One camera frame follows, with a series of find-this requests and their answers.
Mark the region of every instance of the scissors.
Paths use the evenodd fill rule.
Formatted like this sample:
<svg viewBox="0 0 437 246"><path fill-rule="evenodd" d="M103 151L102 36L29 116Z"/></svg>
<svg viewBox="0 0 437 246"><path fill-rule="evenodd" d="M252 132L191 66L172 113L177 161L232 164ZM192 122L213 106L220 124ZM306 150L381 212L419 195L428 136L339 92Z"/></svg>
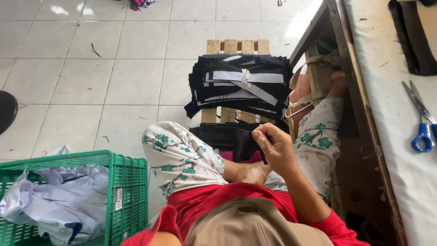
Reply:
<svg viewBox="0 0 437 246"><path fill-rule="evenodd" d="M404 85L405 89L408 92L408 95L411 97L411 100L413 100L414 105L416 105L416 108L420 114L419 134L411 141L411 146L417 152L421 152L421 153L430 152L431 149L434 147L434 142L431 139L430 126L428 124L423 123L423 118L424 117L427 118L432 123L431 129L433 131L434 138L436 139L437 139L437 121L434 119L434 117L431 116L430 112L426 109L425 105L422 102L420 94L418 93L416 87L414 86L414 83L410 81L411 89L408 87L408 85L405 84L405 82L402 81L402 84ZM425 148L423 149L421 149L417 144L417 142L421 139L425 143Z"/></svg>

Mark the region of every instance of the label sticker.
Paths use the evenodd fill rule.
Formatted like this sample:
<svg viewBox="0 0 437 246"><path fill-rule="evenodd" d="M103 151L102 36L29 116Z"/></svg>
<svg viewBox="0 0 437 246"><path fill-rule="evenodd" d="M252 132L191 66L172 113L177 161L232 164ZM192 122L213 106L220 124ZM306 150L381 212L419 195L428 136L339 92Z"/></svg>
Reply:
<svg viewBox="0 0 437 246"><path fill-rule="evenodd" d="M117 196L115 200L115 211L123 207L123 188L117 188Z"/></svg>

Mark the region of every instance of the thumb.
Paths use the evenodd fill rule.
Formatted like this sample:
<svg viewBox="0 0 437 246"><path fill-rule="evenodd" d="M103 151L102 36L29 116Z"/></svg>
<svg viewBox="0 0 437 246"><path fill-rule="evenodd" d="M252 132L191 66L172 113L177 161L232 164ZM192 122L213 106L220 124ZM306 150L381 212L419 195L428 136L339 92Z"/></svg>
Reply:
<svg viewBox="0 0 437 246"><path fill-rule="evenodd" d="M273 150L273 145L269 142L266 135L264 133L254 130L252 132L252 138L256 141L256 143L261 147L264 153L271 152Z"/></svg>

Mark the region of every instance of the white pants with teal flowers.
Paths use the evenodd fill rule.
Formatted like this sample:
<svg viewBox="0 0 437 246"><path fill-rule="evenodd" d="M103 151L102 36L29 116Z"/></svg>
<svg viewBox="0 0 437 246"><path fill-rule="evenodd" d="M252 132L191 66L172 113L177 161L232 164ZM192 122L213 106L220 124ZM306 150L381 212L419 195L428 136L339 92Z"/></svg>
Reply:
<svg viewBox="0 0 437 246"><path fill-rule="evenodd" d="M298 138L294 143L300 168L327 203L331 174L340 156L337 128L342 112L341 98L325 98L299 123ZM222 177L223 158L175 122L157 122L149 126L143 133L142 144L157 181L150 185L156 185L166 199L179 190L228 184ZM263 186L287 192L284 179L275 171L267 176Z"/></svg>

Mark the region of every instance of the red shirt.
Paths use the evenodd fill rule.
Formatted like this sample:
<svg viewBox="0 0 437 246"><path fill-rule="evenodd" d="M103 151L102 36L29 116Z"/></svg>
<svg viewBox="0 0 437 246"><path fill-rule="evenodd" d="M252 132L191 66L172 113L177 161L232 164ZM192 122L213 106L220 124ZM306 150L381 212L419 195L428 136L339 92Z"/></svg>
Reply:
<svg viewBox="0 0 437 246"><path fill-rule="evenodd" d="M153 228L126 239L121 246L146 246L157 231L176 235L183 245L188 231L199 217L237 197L266 198L276 206L287 221L298 223L290 195L286 192L272 191L247 183L208 185L173 193L169 197L167 206L161 210ZM324 221L309 226L324 232L336 246L370 246L366 242L357 240L357 234L347 229L334 211Z"/></svg>

